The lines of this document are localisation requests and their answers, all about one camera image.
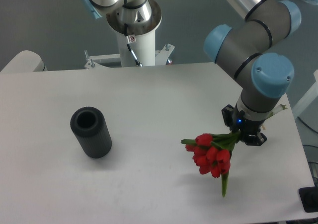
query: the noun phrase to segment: green leaf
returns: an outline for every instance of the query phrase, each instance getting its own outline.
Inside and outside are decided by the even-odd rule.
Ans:
[[[229,173],[222,174],[222,197],[225,197],[228,187]]]
[[[190,139],[183,139],[183,140],[181,140],[181,144],[184,144],[184,145],[194,145],[194,146],[197,145],[197,144],[195,143],[195,140],[190,140]]]
[[[231,133],[228,134],[211,134],[213,138],[226,138],[228,136],[231,136]]]
[[[214,142],[212,141],[212,145],[216,146],[216,147],[220,147],[222,149],[227,149],[227,150],[233,150],[234,149],[234,145],[237,142],[237,137],[234,136],[231,139],[226,139],[224,141],[220,141],[220,142]]]
[[[234,147],[235,147],[236,143],[237,143],[237,141],[234,140],[232,143],[229,144],[229,146],[228,146],[229,151],[233,151],[234,150]]]

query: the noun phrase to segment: cable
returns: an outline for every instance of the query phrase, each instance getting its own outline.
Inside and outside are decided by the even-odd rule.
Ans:
[[[318,134],[318,131],[315,131],[313,128],[311,128],[309,125],[307,125],[299,116],[298,116],[297,118],[300,120],[300,122],[301,122],[304,126],[306,126],[308,129],[310,129],[312,132]]]
[[[128,24],[125,24],[125,34],[124,34],[124,36],[125,37],[128,36]],[[133,55],[135,63],[136,63],[136,66],[142,67],[143,65],[138,61],[138,58],[137,58],[135,52],[131,49],[130,44],[127,44],[127,48],[129,50],[129,52]]]
[[[313,146],[313,145],[303,145],[303,146],[318,148],[318,146]]]

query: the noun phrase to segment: metal bracket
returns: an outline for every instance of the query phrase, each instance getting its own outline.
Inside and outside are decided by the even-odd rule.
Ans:
[[[171,64],[172,60],[169,56],[173,52],[174,48],[175,47],[172,44],[166,44],[162,50],[156,50],[155,51],[156,65]],[[86,64],[85,64],[86,69],[107,68],[107,66],[103,66],[101,64],[120,63],[119,54],[89,56],[87,50],[85,50],[84,53],[86,57]]]
[[[171,53],[174,50],[174,46],[172,44],[166,44],[160,53],[156,56],[156,66],[158,65],[166,65],[171,64],[172,61],[169,59]]]

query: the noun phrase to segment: metal bolt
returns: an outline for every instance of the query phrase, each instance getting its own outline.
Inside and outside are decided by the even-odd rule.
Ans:
[[[89,60],[89,55],[88,55],[87,50],[84,50],[84,53],[85,53],[86,61],[88,61]]]
[[[165,50],[166,50],[166,51],[169,51],[169,48],[170,48],[170,47],[171,47],[171,46],[170,46],[169,44],[166,44],[166,45],[165,45]]]
[[[95,63],[94,63],[93,59],[90,60],[90,66],[91,66],[92,68],[95,67]]]

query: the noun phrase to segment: white pole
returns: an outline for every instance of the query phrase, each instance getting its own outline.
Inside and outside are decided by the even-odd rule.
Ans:
[[[127,47],[127,39],[123,34],[118,32],[116,32],[116,37],[122,67],[135,67],[136,62]],[[156,29],[143,35],[135,35],[135,38],[136,42],[131,43],[130,47],[136,54],[138,61],[143,66],[154,66],[156,57]]]

